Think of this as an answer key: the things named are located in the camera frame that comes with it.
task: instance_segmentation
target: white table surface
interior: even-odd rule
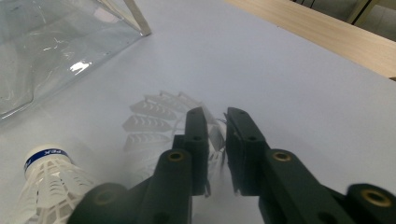
[[[127,183],[121,125],[130,105],[160,91],[184,91],[217,118],[246,110],[271,147],[295,153],[330,188],[396,193],[396,83],[220,0],[136,2],[151,36],[0,123],[0,220],[37,145],[59,143],[87,172]],[[213,185],[193,223],[262,223],[257,198],[235,198],[227,175]]]

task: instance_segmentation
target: white shuttlecock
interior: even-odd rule
[[[24,170],[26,184],[9,224],[66,223],[85,193],[98,184],[56,145],[31,150]]]
[[[219,123],[210,114],[206,106],[192,99],[186,93],[173,95],[161,91],[160,95],[145,95],[145,99],[131,105],[132,116],[122,125],[129,133],[124,151],[127,156],[127,170],[131,173],[132,186],[153,175],[160,155],[170,148],[176,134],[185,132],[187,112],[195,107],[204,109],[209,135],[216,133]],[[218,136],[219,142],[224,142],[223,136]],[[220,161],[220,146],[213,146],[209,141],[209,171],[213,174],[215,166]]]

